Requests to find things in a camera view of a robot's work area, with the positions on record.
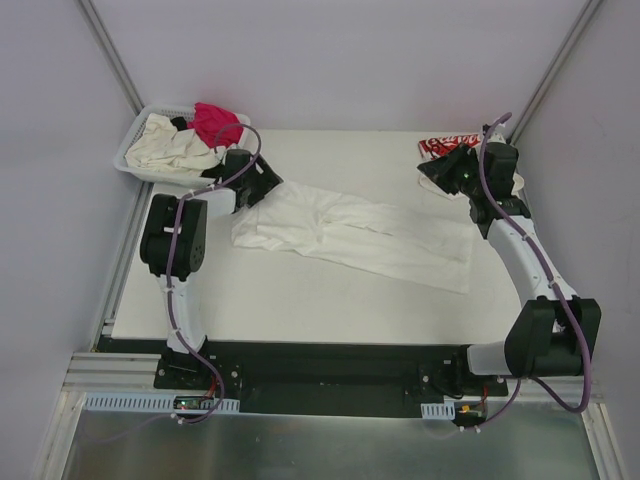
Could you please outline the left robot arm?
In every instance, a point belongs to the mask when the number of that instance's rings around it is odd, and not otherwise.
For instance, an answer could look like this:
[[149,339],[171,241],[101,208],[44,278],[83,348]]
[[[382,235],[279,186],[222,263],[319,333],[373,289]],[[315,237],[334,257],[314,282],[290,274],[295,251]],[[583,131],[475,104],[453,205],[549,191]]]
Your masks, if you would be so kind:
[[183,196],[153,196],[140,258],[161,289],[169,332],[154,386],[199,389],[215,379],[200,314],[196,275],[206,254],[207,223],[251,208],[283,182],[260,154],[229,150],[213,182]]

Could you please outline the plain white t-shirt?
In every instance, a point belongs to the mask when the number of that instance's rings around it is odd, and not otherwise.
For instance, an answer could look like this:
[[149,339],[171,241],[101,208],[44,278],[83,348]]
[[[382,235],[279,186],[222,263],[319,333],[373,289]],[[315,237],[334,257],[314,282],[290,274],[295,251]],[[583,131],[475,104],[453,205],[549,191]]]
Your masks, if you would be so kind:
[[243,209],[231,240],[453,293],[470,290],[471,226],[299,183],[285,182]]

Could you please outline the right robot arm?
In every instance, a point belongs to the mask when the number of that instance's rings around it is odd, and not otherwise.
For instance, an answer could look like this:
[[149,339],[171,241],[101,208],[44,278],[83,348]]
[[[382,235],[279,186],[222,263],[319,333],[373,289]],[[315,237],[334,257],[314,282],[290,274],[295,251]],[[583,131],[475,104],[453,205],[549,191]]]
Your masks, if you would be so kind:
[[450,369],[452,387],[469,395],[488,375],[583,375],[601,309],[568,286],[544,252],[528,207],[513,191],[517,149],[493,141],[483,158],[465,143],[433,140],[422,149],[426,160],[419,172],[444,193],[468,198],[471,220],[500,256],[521,303],[505,340],[467,347],[467,360]]

